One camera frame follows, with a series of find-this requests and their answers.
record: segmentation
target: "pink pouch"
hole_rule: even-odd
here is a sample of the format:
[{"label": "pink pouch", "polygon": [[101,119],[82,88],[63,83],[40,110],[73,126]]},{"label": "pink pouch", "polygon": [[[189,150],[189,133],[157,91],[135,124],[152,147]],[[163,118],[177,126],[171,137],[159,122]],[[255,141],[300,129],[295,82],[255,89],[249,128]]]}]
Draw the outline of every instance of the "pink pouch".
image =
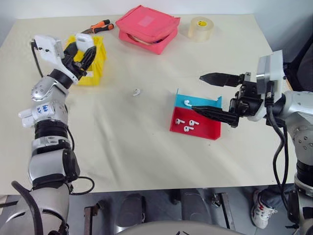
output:
[{"label": "pink pouch", "polygon": [[179,21],[180,18],[140,5],[116,21],[116,25],[121,40],[161,54],[177,35]]}]

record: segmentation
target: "white table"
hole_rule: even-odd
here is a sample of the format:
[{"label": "white table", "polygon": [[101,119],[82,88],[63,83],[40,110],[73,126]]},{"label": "white table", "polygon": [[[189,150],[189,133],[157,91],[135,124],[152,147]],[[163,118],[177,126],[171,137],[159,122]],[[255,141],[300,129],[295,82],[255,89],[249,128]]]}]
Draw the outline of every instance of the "white table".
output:
[{"label": "white table", "polygon": [[[30,187],[27,177],[34,130],[25,129],[17,113],[30,107],[30,90],[39,81],[29,42],[35,34],[67,37],[103,19],[94,16],[17,20],[0,48],[0,194],[17,193],[13,180]],[[214,32],[205,43],[186,36],[194,16],[181,17],[179,33],[161,55],[118,39],[118,28],[101,32],[108,59],[100,86],[72,86],[67,98],[69,126],[81,175],[95,180],[97,191],[232,187],[274,184],[272,158],[279,144],[273,129],[240,120],[238,128],[222,124],[216,141],[169,131],[177,88],[180,94],[216,99],[223,108],[236,88],[199,81],[209,72],[255,75],[260,56],[272,53],[253,15],[210,15]],[[45,74],[51,67],[40,61]],[[133,97],[135,88],[142,93]],[[293,181],[296,157],[290,142]],[[278,173],[283,174],[282,156]],[[77,191],[88,187],[75,182]]]}]

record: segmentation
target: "tape roll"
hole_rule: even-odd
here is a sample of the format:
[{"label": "tape roll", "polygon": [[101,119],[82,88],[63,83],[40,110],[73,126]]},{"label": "tape roll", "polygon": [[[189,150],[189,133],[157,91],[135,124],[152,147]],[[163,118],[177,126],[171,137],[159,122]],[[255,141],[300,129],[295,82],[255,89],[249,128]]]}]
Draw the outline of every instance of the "tape roll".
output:
[{"label": "tape roll", "polygon": [[191,20],[188,37],[195,42],[204,42],[210,38],[214,24],[205,17],[195,17]]}]

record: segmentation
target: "white shoe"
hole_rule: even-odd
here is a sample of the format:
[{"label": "white shoe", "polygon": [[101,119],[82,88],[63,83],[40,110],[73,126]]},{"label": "white shoe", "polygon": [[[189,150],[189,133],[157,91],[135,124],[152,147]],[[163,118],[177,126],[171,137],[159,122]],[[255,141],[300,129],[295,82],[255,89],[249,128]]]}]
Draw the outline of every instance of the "white shoe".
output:
[{"label": "white shoe", "polygon": [[259,193],[259,190],[253,193],[254,206],[251,210],[251,219],[256,227],[264,229],[268,225],[268,219],[277,211],[274,208],[265,206],[260,200]]}]

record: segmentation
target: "yellow basket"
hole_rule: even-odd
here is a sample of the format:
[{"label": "yellow basket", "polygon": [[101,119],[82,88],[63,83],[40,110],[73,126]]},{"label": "yellow basket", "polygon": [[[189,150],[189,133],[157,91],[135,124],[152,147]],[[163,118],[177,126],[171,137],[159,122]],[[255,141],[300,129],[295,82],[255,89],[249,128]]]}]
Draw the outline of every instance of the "yellow basket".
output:
[{"label": "yellow basket", "polygon": [[[100,84],[100,79],[102,77],[103,72],[103,64],[106,60],[106,50],[103,45],[103,37],[100,36],[94,36],[93,42],[94,45],[97,47],[96,56],[94,58],[93,63],[90,65],[90,67],[87,69],[87,75],[82,77],[78,85],[82,86],[97,86]],[[71,35],[68,38],[66,47],[70,44],[75,42],[75,36]],[[74,61],[81,61],[83,58],[84,53],[82,51],[78,51],[77,54],[74,57]]]}]

